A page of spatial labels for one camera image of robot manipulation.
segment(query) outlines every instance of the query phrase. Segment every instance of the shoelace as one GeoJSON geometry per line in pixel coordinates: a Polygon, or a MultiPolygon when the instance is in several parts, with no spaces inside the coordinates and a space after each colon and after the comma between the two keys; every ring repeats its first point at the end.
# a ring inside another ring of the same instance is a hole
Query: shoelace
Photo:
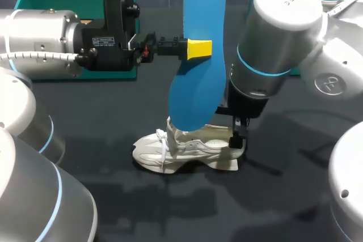
{"type": "Polygon", "coordinates": [[[157,129],[157,137],[163,144],[162,151],[161,151],[161,167],[164,167],[164,163],[166,160],[166,152],[169,151],[168,146],[166,145],[166,135],[167,133],[161,129],[157,129]]]}

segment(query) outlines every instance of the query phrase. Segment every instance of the shoe insole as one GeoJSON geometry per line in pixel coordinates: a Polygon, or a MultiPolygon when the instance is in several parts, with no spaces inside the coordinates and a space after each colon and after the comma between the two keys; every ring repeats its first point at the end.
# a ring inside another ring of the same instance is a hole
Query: shoe insole
{"type": "Polygon", "coordinates": [[[226,85],[223,25],[226,0],[184,0],[184,37],[212,40],[208,60],[182,61],[169,91],[173,124],[183,131],[202,128],[222,102],[226,85]]]}

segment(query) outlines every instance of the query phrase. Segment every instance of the yellow block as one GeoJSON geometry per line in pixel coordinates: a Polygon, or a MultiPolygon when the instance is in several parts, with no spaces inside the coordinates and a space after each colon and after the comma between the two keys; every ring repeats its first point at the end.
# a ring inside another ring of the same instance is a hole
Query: yellow block
{"type": "Polygon", "coordinates": [[[212,41],[188,39],[187,59],[212,56],[212,41]]]}

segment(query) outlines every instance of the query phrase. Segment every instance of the dark floor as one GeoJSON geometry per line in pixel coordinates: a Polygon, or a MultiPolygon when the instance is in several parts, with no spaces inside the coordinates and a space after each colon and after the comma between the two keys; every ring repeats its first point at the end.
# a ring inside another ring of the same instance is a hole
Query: dark floor
{"type": "MultiPolygon", "coordinates": [[[[12,8],[15,1],[0,0],[0,8],[12,8]]],[[[182,0],[138,2],[144,31],[182,33],[182,0]]],[[[229,67],[247,0],[227,4],[229,67]]],[[[165,127],[168,88],[178,66],[157,57],[140,67],[137,81],[34,86],[67,140],[61,167],[95,198],[99,241],[333,241],[328,158],[339,137],[363,119],[363,99],[331,104],[291,78],[252,122],[251,160],[238,172],[190,165],[165,177],[138,169],[130,151],[137,139],[165,127]]]]}

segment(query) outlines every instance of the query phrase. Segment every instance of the cable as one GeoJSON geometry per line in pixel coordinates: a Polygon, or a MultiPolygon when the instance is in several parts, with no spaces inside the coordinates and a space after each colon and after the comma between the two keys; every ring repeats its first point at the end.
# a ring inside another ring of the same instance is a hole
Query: cable
{"type": "Polygon", "coordinates": [[[73,53],[57,53],[57,52],[44,52],[44,51],[25,51],[25,52],[11,52],[0,54],[0,61],[9,61],[13,59],[47,59],[60,60],[64,62],[74,62],[78,54],[73,53]]]}
{"type": "Polygon", "coordinates": [[[348,8],[351,4],[355,3],[358,0],[346,0],[341,3],[339,3],[335,8],[333,8],[331,11],[327,12],[328,16],[334,16],[342,11],[344,11],[346,8],[348,8]]]}

